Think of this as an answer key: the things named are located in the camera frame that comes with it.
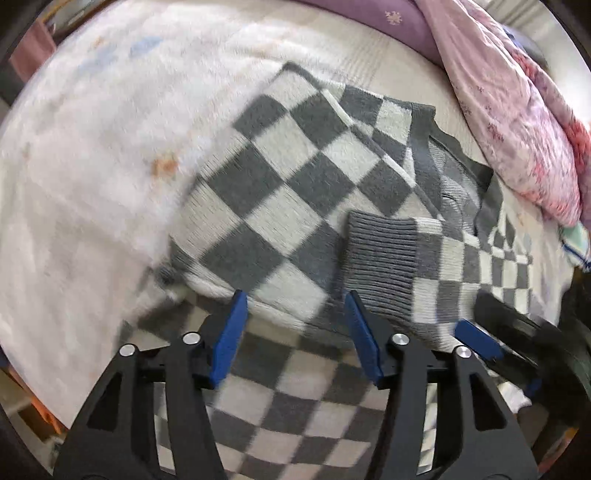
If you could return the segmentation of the white patterned bed sheet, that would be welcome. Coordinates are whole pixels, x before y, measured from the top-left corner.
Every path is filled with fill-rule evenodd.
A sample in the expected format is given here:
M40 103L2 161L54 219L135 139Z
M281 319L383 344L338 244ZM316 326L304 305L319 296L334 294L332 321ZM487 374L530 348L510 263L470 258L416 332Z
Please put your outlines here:
M124 1L66 40L1 127L1 344L74 420L161 292L149 270L214 135L287 61L431 104L483 156L444 73L401 42L291 1Z

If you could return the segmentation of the purple floral duvet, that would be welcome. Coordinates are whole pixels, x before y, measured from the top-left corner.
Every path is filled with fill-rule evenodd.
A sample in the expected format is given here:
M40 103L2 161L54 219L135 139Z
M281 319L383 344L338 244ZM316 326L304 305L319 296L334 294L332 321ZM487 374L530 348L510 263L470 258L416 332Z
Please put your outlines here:
M551 77L473 1L319 1L446 70L488 164L560 224L590 224L590 129Z

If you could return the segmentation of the grey white checkered cardigan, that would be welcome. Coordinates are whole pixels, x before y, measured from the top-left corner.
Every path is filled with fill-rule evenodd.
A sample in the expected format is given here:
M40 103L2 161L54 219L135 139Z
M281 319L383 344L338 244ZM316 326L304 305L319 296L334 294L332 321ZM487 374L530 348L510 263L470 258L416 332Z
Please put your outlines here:
M481 291L529 311L531 264L497 176L431 106L287 63L218 137L132 314L245 291L238 354L205 397L226 473L356 479L386 397L353 354L346 294L449 350Z

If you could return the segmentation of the pink grey towel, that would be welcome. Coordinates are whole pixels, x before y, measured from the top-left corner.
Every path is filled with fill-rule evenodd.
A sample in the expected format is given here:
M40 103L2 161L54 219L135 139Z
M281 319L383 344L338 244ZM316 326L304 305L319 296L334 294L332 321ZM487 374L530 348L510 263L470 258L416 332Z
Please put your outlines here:
M17 76L28 82L53 55L56 44L45 24L36 20L14 49L9 62Z

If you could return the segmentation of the light blue striped pillow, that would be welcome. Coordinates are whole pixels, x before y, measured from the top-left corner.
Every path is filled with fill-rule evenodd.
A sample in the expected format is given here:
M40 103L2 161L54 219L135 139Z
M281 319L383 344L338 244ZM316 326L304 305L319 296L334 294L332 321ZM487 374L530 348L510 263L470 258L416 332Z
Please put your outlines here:
M578 222L573 227L561 226L559 231L563 250L570 263L584 273L589 273L591 269L591 252L588 229L581 222Z

